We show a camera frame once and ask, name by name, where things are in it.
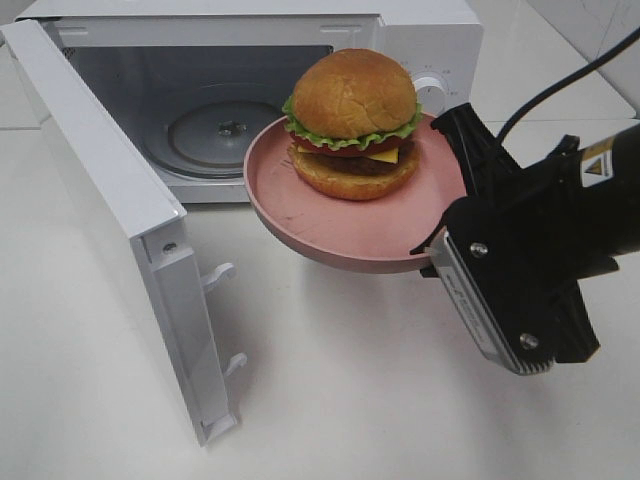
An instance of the cheese slice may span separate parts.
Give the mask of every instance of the cheese slice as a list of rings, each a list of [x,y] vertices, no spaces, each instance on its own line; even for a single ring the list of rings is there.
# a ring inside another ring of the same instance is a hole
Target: cheese slice
[[[300,145],[296,145],[296,147],[298,147],[298,151],[300,153],[314,153]],[[379,162],[398,163],[398,147],[384,152],[372,153],[371,155],[363,155],[363,157],[370,158],[371,160],[378,160]]]

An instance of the tomato slice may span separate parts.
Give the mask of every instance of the tomato slice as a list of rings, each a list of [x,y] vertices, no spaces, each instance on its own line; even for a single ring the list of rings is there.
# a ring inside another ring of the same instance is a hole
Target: tomato slice
[[[370,143],[364,150],[358,150],[356,145],[349,145],[348,147],[342,147],[339,150],[331,150],[329,147],[322,146],[316,147],[306,138],[297,136],[293,132],[289,132],[293,141],[303,148],[306,148],[310,152],[321,153],[322,155],[328,155],[331,157],[364,157],[366,155],[373,155],[374,153],[385,152],[400,146],[402,142],[407,140],[406,138],[400,138],[397,136],[389,137],[381,143]]]

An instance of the warning label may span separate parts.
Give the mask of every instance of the warning label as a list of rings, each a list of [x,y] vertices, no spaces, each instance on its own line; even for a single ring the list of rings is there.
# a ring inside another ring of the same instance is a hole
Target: warning label
[[[580,179],[584,188],[613,178],[611,145],[613,138],[587,148],[580,162]]]

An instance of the pink plate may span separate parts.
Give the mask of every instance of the pink plate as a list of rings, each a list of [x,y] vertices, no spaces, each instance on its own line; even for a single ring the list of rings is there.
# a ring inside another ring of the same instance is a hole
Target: pink plate
[[[397,273],[430,264],[410,255],[435,228],[442,212],[465,195],[460,168],[445,138],[425,116],[413,133],[421,152],[416,174],[377,200],[327,197],[296,174],[287,147],[285,118],[265,128],[247,150],[244,178],[260,220],[296,252],[343,270]]]

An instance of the black cable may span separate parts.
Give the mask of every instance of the black cable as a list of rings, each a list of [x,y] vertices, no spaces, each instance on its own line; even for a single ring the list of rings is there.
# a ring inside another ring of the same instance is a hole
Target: black cable
[[[522,107],[520,107],[509,118],[509,120],[507,120],[507,122],[502,126],[502,128],[500,129],[500,132],[496,136],[496,141],[493,144],[493,147],[491,148],[491,150],[488,152],[488,156],[487,156],[487,170],[488,170],[487,196],[491,204],[493,204],[493,169],[495,165],[496,156],[498,154],[498,150],[500,149],[500,146],[502,145],[502,142],[504,141],[505,137],[509,134],[511,129],[515,126],[515,124],[518,123],[522,119],[522,117],[524,117],[527,113],[533,110],[538,104],[542,103],[551,95],[559,92],[564,87],[571,85],[572,83],[580,80],[582,77],[587,76],[594,70],[597,70],[602,65],[609,62],[618,54],[620,54],[622,51],[624,51],[627,47],[629,47],[632,43],[634,43],[639,38],[640,38],[640,27],[638,27],[633,32],[631,32],[620,43],[612,47],[606,53],[602,54],[601,56],[599,56],[592,62],[588,63],[581,69],[576,70],[575,72],[563,78],[559,82],[554,83],[550,87],[540,92],[538,95],[536,95],[527,103],[525,103]]]

